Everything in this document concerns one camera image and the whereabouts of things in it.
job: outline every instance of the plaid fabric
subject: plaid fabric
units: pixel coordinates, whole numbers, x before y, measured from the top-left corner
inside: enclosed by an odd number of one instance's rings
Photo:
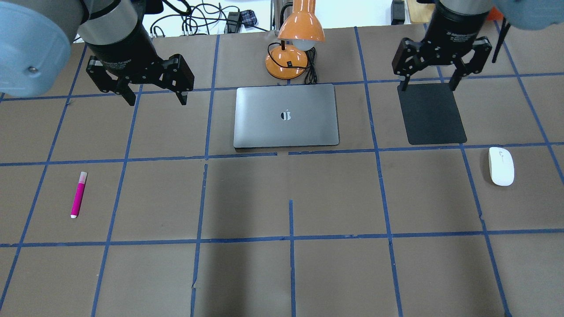
[[[245,28],[250,28],[257,24],[257,16],[254,14],[253,10],[241,11],[241,22]]]

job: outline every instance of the silver laptop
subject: silver laptop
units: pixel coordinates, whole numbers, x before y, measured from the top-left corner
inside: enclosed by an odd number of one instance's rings
[[[339,144],[331,84],[237,89],[235,148]]]

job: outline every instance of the orange object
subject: orange object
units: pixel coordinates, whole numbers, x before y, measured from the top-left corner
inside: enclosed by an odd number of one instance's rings
[[[280,28],[278,38],[292,41],[303,51],[317,42],[325,42],[325,33],[314,13],[315,0],[294,0],[292,14]]]
[[[282,48],[282,46],[276,46],[273,50],[270,51],[272,58],[270,58],[270,55],[266,56],[266,70],[270,75],[282,80],[288,80],[298,77],[303,73],[303,71],[305,71],[305,68],[285,68],[277,65],[277,63],[286,66],[288,65],[288,62],[291,62],[292,66],[306,67],[306,54],[293,45],[286,44],[285,48]]]
[[[487,20],[488,21],[503,20],[503,14],[501,12],[499,12],[499,10],[496,7],[493,7],[492,11],[490,11],[490,14],[488,15]]]

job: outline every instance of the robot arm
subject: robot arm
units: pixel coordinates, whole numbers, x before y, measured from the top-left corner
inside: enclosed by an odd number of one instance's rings
[[[463,77],[480,73],[492,45],[487,37],[477,35],[494,4],[517,28],[543,29],[564,21],[562,0],[440,0],[425,38],[421,42],[403,38],[399,44],[392,67],[402,80],[402,91],[411,75],[430,65],[455,65],[449,82],[453,91]],[[464,63],[462,58],[471,51],[474,56]]]
[[[134,105],[129,84],[152,83],[172,90],[186,104],[194,75],[182,55],[164,60],[156,54],[142,25],[146,2],[137,5],[131,0],[0,1],[0,24],[10,30],[0,38],[0,45],[8,48],[0,52],[0,91],[14,96],[45,93],[67,62],[78,33],[95,55],[86,71],[100,91],[113,91]]]

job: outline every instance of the white floor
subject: white floor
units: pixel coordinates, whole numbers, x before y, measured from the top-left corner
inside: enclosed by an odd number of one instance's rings
[[[185,9],[180,2],[175,0],[171,0],[170,2],[174,5],[178,5],[178,8],[181,10]],[[195,6],[198,2],[191,0],[188,1],[188,3]],[[270,29],[270,21],[272,19],[270,0],[209,1],[206,3],[216,6],[221,4],[222,7],[237,6],[242,11],[253,10],[258,19],[257,26],[263,29]],[[325,29],[390,25],[390,6],[391,0],[352,0],[348,2],[319,0],[316,2],[315,15]],[[155,20],[169,14],[175,14],[175,12],[165,5],[165,11],[163,13],[158,15],[146,15],[143,19],[143,25],[147,31],[149,31],[149,27]],[[167,37],[182,35],[182,19],[180,17],[169,17],[159,21],[156,25],[162,28]],[[210,26],[210,33],[222,34],[224,27],[225,22],[219,21]],[[260,32],[260,30],[241,28],[241,32]]]

